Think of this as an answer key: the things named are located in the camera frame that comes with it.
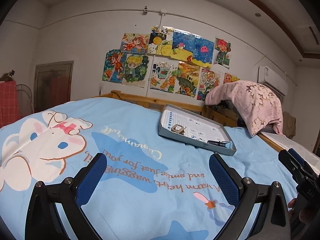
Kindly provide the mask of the person's right hand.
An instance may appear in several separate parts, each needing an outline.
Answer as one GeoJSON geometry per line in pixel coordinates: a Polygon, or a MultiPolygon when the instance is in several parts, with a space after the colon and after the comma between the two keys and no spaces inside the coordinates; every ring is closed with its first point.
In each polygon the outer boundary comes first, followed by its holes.
{"type": "Polygon", "coordinates": [[[293,198],[287,207],[289,208],[289,219],[291,223],[298,218],[300,222],[310,225],[319,212],[319,204],[305,202],[298,198],[293,198]]]}

